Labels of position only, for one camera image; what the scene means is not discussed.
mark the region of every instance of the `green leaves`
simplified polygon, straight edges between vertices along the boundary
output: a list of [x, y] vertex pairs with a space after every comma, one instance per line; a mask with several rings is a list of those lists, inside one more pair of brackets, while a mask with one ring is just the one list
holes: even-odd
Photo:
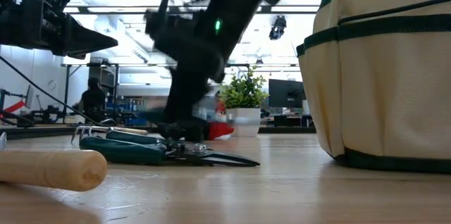
[[254, 77], [254, 66], [245, 75], [232, 77], [229, 85], [221, 88], [221, 99], [225, 108], [259, 108], [268, 94], [261, 88], [266, 80], [263, 76]]

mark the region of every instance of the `wooden table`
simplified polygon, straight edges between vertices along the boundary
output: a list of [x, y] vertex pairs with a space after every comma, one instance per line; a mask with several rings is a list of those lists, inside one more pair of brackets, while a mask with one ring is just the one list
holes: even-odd
[[[70, 137], [11, 149], [72, 149]], [[451, 177], [336, 166], [316, 135], [262, 135], [211, 144], [259, 168], [110, 165], [91, 192], [0, 185], [0, 223], [451, 223]]]

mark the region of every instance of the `potted plant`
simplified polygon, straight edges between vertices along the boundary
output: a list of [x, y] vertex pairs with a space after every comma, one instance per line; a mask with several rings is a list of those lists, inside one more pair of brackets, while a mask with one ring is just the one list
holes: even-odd
[[245, 74], [235, 74], [231, 83], [221, 88], [220, 98], [225, 105], [227, 116], [246, 117], [253, 122], [234, 125], [234, 137], [255, 137], [259, 132], [260, 106], [268, 94], [261, 90], [266, 82], [263, 76], [254, 76], [256, 68], [249, 68]]

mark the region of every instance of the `wooden handle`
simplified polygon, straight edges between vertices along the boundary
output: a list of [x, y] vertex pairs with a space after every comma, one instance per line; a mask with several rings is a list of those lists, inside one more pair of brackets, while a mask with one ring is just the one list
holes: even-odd
[[119, 132], [128, 132], [128, 133], [135, 133], [139, 135], [148, 135], [149, 133], [146, 130], [138, 130], [138, 129], [130, 129], [130, 128], [124, 128], [124, 127], [113, 127], [114, 130]]
[[0, 182], [86, 192], [104, 181], [107, 169], [96, 151], [0, 151]]

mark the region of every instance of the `tool bag pocket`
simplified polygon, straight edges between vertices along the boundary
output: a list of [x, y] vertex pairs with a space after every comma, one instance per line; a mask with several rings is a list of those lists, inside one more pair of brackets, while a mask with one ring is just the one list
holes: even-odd
[[349, 166], [451, 173], [451, 0], [381, 8], [297, 49], [320, 145]]

